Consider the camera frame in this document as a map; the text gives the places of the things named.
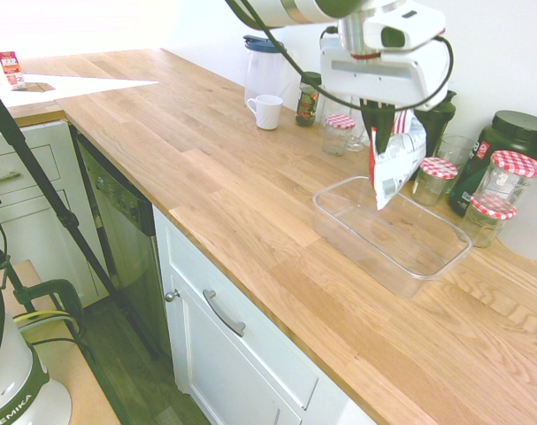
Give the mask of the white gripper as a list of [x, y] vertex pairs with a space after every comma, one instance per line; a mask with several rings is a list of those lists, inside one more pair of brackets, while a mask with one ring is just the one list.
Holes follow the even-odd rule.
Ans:
[[[384, 51], [378, 58], [356, 59], [342, 48], [339, 38], [327, 37], [320, 41], [320, 53], [323, 88], [360, 98], [366, 132], [377, 129], [378, 153], [387, 149], [394, 105], [429, 111], [447, 95], [447, 47], [440, 41], [415, 50]], [[382, 103], [379, 114], [376, 102]]]

